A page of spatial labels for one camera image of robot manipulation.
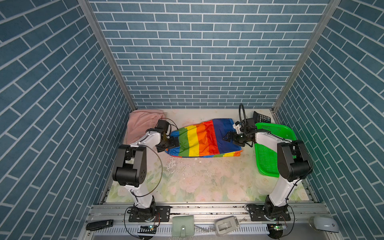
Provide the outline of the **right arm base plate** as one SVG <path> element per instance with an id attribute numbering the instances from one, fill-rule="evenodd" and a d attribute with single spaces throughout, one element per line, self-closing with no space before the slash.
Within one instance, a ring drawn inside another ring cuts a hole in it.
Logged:
<path id="1" fill-rule="evenodd" d="M 276 207 L 274 205 L 265 204 L 264 206 L 248 204 L 246 211 L 249 212 L 252 222 L 260 221 L 290 221 L 291 216 L 288 211 L 288 206 Z"/>

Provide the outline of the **colourful patterned shorts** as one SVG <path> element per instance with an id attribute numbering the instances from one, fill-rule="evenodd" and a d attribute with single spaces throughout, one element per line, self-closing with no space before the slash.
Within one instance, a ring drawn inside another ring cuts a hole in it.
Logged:
<path id="1" fill-rule="evenodd" d="M 239 157 L 242 148 L 223 140 L 227 133 L 236 132 L 233 125 L 232 119 L 213 119 L 180 128 L 171 133 L 179 146 L 166 153 L 177 158 Z"/>

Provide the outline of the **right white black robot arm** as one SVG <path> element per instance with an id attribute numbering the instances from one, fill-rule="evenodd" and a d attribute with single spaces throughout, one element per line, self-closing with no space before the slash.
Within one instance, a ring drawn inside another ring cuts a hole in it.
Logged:
<path id="1" fill-rule="evenodd" d="M 252 134 L 228 132 L 223 140 L 244 147 L 248 142 L 263 145 L 277 153 L 279 179 L 267 196 L 263 218 L 274 221 L 288 214 L 288 200 L 298 184 L 312 172 L 311 157 L 303 141 L 286 140 L 267 130 Z"/>

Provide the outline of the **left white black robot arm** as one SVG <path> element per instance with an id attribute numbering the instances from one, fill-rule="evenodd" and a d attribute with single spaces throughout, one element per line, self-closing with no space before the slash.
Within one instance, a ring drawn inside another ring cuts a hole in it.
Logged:
<path id="1" fill-rule="evenodd" d="M 130 222 L 152 222 L 159 216 L 155 197 L 146 185 L 147 160 L 150 157 L 160 159 L 159 153 L 179 146 L 177 137 L 151 129 L 138 141 L 118 147 L 112 178 L 125 187 L 134 200 L 133 207 L 129 208 Z"/>

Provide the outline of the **green plastic basket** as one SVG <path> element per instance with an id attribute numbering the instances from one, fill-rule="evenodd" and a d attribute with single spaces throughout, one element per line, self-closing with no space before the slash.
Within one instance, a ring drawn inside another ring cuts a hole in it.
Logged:
<path id="1" fill-rule="evenodd" d="M 257 123 L 256 127 L 258 129 L 263 129 L 271 132 L 271 134 L 276 135 L 280 138 L 288 140 L 297 140 L 296 134 L 294 131 L 284 125 L 271 124 L 271 123 Z M 268 147 L 265 147 L 260 144 L 255 144 L 255 154 L 256 154 L 256 163 L 259 172 L 262 175 L 269 177 L 279 177 L 278 171 L 278 157 L 277 153 Z"/>

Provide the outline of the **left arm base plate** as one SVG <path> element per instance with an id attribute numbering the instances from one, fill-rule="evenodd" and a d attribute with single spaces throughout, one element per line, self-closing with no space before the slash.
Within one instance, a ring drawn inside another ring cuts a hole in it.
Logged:
<path id="1" fill-rule="evenodd" d="M 127 215 L 130 223 L 143 223 L 160 221 L 169 222 L 170 220 L 170 206 L 151 206 L 146 209 L 132 207 L 127 210 Z"/>

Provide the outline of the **pink shorts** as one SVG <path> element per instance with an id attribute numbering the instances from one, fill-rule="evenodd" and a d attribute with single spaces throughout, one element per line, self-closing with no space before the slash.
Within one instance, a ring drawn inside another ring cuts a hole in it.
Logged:
<path id="1" fill-rule="evenodd" d="M 135 143 L 146 134 L 146 130 L 154 128 L 158 120 L 164 117 L 162 110 L 135 110 L 131 112 L 123 144 Z"/>

